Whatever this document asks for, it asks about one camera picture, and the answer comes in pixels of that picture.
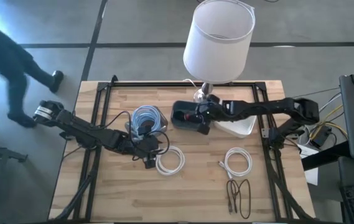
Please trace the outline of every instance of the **concrete floor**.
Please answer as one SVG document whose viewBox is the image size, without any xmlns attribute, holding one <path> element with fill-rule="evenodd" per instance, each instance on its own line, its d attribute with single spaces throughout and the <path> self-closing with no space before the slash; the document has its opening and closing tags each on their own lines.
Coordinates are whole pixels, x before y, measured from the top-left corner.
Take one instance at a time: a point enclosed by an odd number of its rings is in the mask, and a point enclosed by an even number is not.
<svg viewBox="0 0 354 224">
<path fill-rule="evenodd" d="M 106 2 L 99 36 L 92 39 L 101 3 Z M 252 42 L 354 42 L 353 0 L 244 2 L 256 8 Z M 33 47 L 27 50 L 44 70 L 62 70 L 67 75 L 56 95 L 30 79 L 26 112 L 33 115 L 40 100 L 60 101 L 72 110 L 82 78 L 109 80 L 113 74 L 120 80 L 191 78 L 182 63 L 181 48 L 89 50 L 88 46 L 92 40 L 185 42 L 196 5 L 195 0 L 0 0 L 0 29 L 18 43 Z M 92 63 L 86 62 L 87 56 L 93 57 Z M 286 95 L 296 96 L 337 87 L 340 75 L 352 73 L 354 47 L 252 47 L 240 79 L 282 80 Z M 29 160 L 6 165 L 0 180 L 0 223 L 43 221 L 65 141 L 56 128 L 24 129 L 9 121 L 5 90 L 6 83 L 0 78 L 0 146 L 28 154 Z M 308 97 L 322 105 L 336 93 L 338 90 Z M 345 126 L 343 118 L 336 123 Z M 324 174 L 324 179 L 338 175 Z M 322 186 L 311 187 L 317 216 L 339 221 L 339 204 L 325 200 L 330 198 L 322 193 Z M 333 190 L 335 185 L 327 186 Z"/>
</svg>

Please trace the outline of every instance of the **wooden table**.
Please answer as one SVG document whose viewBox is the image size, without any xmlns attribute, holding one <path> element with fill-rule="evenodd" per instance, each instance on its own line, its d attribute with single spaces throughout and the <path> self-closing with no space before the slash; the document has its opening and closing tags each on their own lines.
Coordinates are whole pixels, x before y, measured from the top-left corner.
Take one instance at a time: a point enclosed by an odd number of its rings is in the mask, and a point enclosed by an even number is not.
<svg viewBox="0 0 354 224">
<path fill-rule="evenodd" d="M 265 81 L 269 100 L 284 98 L 281 81 Z M 75 107 L 76 115 L 87 121 L 91 113 L 98 82 L 83 82 Z M 167 119 L 176 100 L 192 100 L 194 87 L 112 87 L 108 121 L 118 113 L 130 113 L 141 105 L 156 105 Z M 247 87 L 215 87 L 213 93 L 221 99 L 253 102 L 252 89 Z M 278 125 L 289 117 L 275 115 Z M 125 130 L 126 115 L 121 115 L 111 126 Z M 167 130 L 171 145 L 185 154 L 184 168 L 175 175 L 163 176 L 156 169 L 145 169 L 141 161 L 133 162 L 131 156 L 102 150 L 100 170 L 96 182 L 92 222 L 271 222 L 274 221 L 269 183 L 258 124 L 251 135 L 238 139 L 212 127 L 210 134 L 175 129 L 171 122 Z M 227 206 L 226 181 L 228 177 L 218 161 L 232 147 L 243 147 L 253 158 L 251 172 L 236 180 L 248 179 L 251 183 L 251 216 L 244 220 L 239 214 L 230 215 Z M 68 142 L 65 153 L 77 147 Z M 82 166 L 83 150 L 68 156 L 61 165 L 50 218 L 56 217 L 75 194 Z M 174 168 L 178 158 L 166 154 L 162 158 L 166 167 Z M 298 150 L 285 147 L 282 163 L 287 187 L 299 205 L 314 217 L 314 209 L 305 181 Z M 234 170 L 246 169 L 241 156 L 232 156 L 230 166 Z M 278 194 L 282 206 L 281 194 Z M 242 209 L 248 208 L 247 187 L 242 187 Z"/>
</svg>

